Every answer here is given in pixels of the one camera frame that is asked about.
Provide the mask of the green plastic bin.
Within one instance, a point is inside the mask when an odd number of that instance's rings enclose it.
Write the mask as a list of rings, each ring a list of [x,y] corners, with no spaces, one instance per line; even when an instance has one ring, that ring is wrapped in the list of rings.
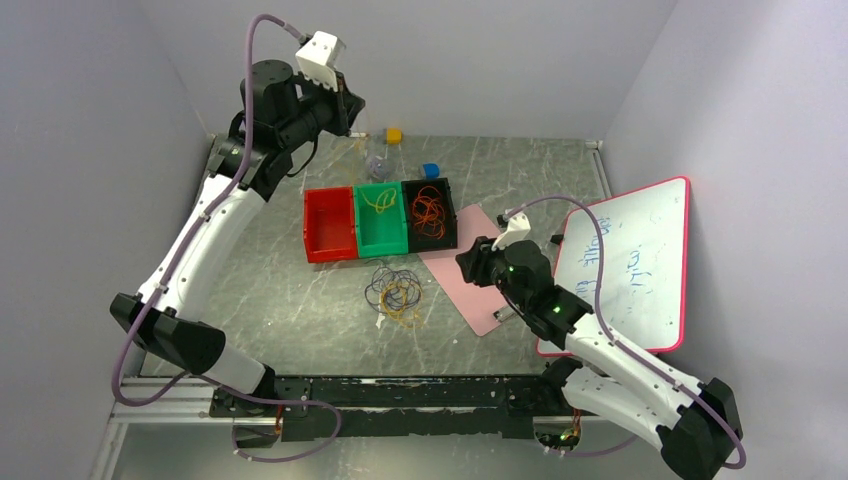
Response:
[[[353,200],[360,258],[409,252],[400,182],[355,185]]]

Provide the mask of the black plastic bin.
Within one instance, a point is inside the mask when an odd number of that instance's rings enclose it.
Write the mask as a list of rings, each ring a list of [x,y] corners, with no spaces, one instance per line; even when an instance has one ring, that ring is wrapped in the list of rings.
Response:
[[[401,192],[411,253],[457,247],[458,220],[446,178],[402,181]]]

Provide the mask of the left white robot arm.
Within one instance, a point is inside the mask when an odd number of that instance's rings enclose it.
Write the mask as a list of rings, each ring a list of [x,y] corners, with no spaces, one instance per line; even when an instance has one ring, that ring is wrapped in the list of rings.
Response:
[[[264,60],[249,73],[252,82],[240,86],[244,108],[213,145],[190,218],[149,279],[134,294],[117,294],[110,313],[126,346],[237,391],[237,403],[261,416],[277,400],[274,370],[203,323],[212,283],[279,183],[296,175],[293,153],[323,132],[349,135],[365,102],[329,64]]]

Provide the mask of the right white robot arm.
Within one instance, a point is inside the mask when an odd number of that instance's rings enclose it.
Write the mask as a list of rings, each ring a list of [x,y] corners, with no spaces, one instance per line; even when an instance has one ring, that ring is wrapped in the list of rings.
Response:
[[[741,421],[726,383],[685,374],[607,327],[599,308],[555,283],[534,242],[494,244],[478,237],[457,255],[463,280],[496,288],[534,334],[577,358],[570,372],[541,385],[548,412],[572,406],[603,417],[652,445],[682,479],[712,479],[723,468],[745,466]]]

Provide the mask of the red plastic bin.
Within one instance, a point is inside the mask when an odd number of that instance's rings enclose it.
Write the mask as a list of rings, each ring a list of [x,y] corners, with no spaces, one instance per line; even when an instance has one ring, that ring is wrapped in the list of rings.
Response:
[[[303,243],[309,263],[359,257],[351,186],[304,192]]]

